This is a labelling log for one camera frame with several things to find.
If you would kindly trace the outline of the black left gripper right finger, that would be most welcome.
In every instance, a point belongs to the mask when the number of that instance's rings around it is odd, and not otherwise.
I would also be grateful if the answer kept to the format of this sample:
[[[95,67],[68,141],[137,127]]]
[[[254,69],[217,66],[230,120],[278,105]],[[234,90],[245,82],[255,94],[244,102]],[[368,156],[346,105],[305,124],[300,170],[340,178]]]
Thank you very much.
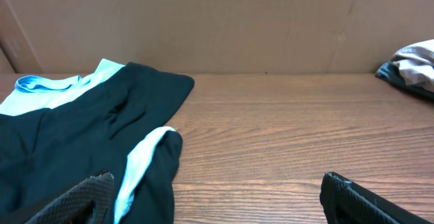
[[[336,172],[324,174],[319,200],[328,224],[430,224]]]

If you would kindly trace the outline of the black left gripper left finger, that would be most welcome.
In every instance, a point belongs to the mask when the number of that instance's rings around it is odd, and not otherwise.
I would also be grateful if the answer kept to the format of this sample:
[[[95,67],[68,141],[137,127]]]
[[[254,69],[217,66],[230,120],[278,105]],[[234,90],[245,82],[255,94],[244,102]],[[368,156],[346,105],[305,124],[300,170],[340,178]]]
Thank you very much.
[[[103,223],[114,191],[114,176],[103,170],[35,204],[25,224]]]

